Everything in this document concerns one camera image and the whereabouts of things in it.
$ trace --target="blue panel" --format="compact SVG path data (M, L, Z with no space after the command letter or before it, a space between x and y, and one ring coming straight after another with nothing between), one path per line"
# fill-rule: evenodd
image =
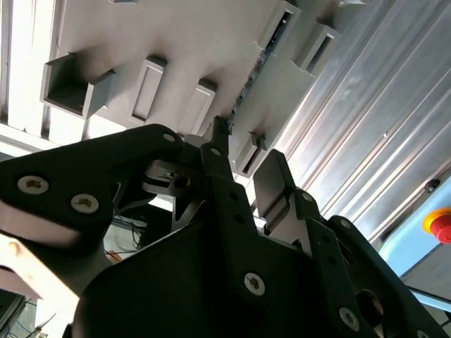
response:
M447 207L451 207L451 178L436 189L385 241L379 254L398 276L405 274L440 244L433 235L423 231L422 223L430 212ZM421 303L451 311L451 304L446 301L417 292L414 295Z

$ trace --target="silver screw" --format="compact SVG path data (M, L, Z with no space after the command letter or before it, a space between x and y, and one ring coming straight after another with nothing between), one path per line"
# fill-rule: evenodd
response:
M255 296L263 296L265 294L265 283L255 273L247 273L245 275L245 286Z
M421 330L416 331L418 338L429 338L429 336Z
M70 206L79 213L95 213L99 209L99 201L89 194L78 194L70 200Z
M306 192L302 193L302 197L304 197L309 202L313 201L312 197Z
M216 148L211 148L210 150L211 150L211 152L212 152L213 154L215 154L215 155L217 155L217 156L221 156L221 152L220 152L218 149L216 149Z
M346 229L350 229L351 225L346 220L341 220L341 225Z
M341 320L352 330L358 332L360 330L360 323L355 314L348 308L341 308L340 311Z
M40 195L49 190L49 183L39 176L24 176L18 180L17 187L26 194Z
M163 134L163 137L165 139L167 139L169 142L174 142L175 141L175 137L172 136L171 134Z

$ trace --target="black metal bracket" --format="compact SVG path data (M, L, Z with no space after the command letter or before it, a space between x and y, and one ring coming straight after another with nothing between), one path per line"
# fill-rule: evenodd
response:
M142 337L151 319L166 337L446 337L351 222L321 217L277 151L254 176L259 234L233 181L227 122L213 131L196 147L149 125L0 163L0 231L80 295L66 335ZM171 217L147 205L161 193L175 198ZM118 212L163 224L107 268L100 246ZM137 304L145 311L111 324L105 309Z

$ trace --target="corrugated metal panel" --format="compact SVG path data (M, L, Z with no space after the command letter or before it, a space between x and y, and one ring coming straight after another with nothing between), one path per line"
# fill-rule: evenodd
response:
M279 141L322 214L348 217L370 239L450 165L448 5L373 1L366 36L355 41L352 25L343 33L347 53L332 56L294 116L296 132Z

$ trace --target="cable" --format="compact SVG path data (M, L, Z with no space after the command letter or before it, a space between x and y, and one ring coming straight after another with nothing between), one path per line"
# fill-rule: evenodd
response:
M124 221L124 219L122 218L122 216L117 215L117 217L118 217L118 219L121 221L121 223L122 223L124 226L130 227L130 228L131 228L131 230L132 230L132 237L133 237L133 247L134 247L135 249L138 249L138 247L140 246L141 235L137 233L136 229L140 229L140 228L142 228L142 227L136 226L136 224L134 224L133 221L130 222L130 225L129 225L129 224L127 224L127 223Z
M50 320L54 319L56 313L54 313L44 324L41 324L35 328L33 332L31 332L28 336L25 338L31 338L34 334L37 334L38 332L41 332L45 325L49 323Z

